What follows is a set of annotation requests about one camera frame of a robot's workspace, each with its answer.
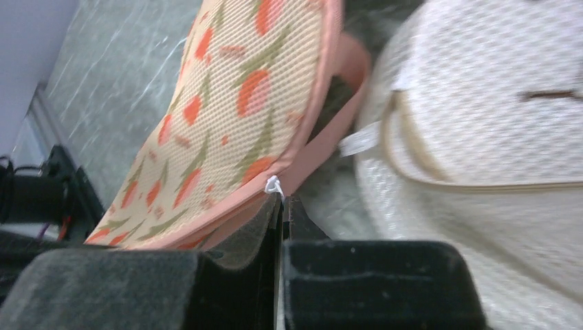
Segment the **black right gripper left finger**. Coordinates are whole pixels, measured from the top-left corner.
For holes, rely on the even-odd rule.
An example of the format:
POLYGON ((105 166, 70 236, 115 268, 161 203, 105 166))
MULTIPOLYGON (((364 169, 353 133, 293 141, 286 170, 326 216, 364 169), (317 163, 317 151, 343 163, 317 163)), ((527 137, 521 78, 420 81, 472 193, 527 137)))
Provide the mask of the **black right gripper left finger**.
POLYGON ((2 329, 273 329, 270 197, 206 252, 123 252, 1 234, 2 329))

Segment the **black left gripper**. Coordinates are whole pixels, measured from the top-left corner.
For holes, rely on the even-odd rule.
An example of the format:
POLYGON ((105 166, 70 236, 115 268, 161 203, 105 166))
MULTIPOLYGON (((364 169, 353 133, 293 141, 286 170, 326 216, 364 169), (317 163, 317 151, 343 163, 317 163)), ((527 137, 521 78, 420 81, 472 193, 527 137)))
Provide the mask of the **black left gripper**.
POLYGON ((38 165, 1 156, 1 231, 83 242, 104 214, 85 170, 64 146, 53 146, 38 165))

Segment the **tulip print mesh laundry bag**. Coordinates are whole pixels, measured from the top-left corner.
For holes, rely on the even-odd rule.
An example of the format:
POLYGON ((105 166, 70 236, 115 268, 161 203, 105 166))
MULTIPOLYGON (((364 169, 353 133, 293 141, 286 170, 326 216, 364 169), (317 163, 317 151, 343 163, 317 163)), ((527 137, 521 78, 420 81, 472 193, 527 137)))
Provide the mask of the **tulip print mesh laundry bag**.
POLYGON ((326 162, 371 57, 342 1, 204 1, 175 92, 88 244, 209 250, 326 162))

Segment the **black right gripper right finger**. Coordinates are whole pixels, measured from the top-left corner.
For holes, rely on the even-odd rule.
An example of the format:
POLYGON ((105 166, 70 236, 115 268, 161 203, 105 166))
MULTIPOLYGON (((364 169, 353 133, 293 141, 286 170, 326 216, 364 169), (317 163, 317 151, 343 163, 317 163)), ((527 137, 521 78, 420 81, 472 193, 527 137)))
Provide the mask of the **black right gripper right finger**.
POLYGON ((440 241, 330 239, 301 201, 284 204, 286 329, 486 329, 465 259, 440 241))

